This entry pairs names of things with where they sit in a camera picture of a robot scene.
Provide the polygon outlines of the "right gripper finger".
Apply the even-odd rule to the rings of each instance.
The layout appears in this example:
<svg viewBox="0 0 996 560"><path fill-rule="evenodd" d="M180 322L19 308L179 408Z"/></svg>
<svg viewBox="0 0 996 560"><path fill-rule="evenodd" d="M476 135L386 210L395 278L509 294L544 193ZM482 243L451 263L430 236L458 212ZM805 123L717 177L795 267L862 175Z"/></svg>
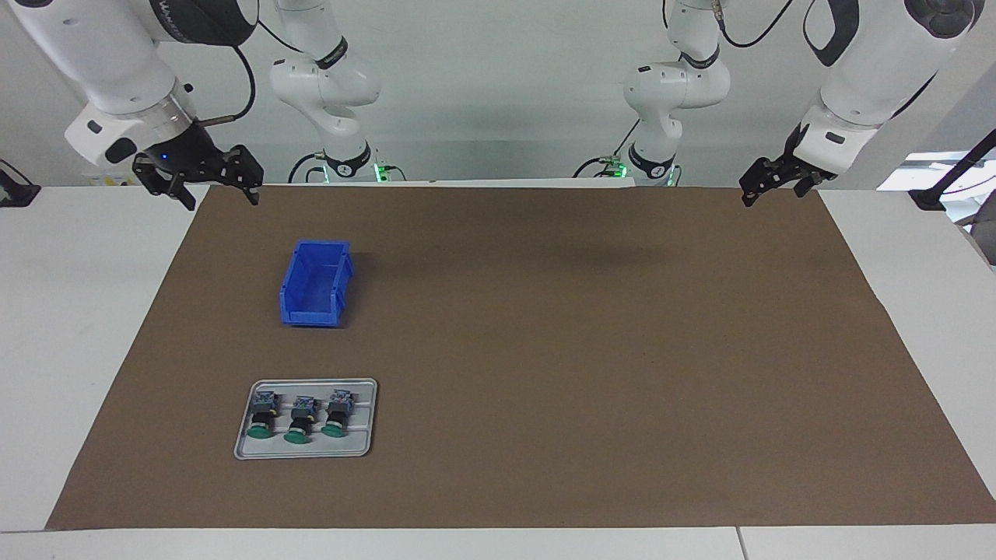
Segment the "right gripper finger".
<svg viewBox="0 0 996 560"><path fill-rule="evenodd" d="M184 175L171 175L165 187L165 195L181 203L189 212L194 212L196 209L196 198L188 190Z"/></svg>
<svg viewBox="0 0 996 560"><path fill-rule="evenodd" d="M250 205L260 202L264 170L245 145L236 145L226 152L226 184L238 188Z"/></svg>

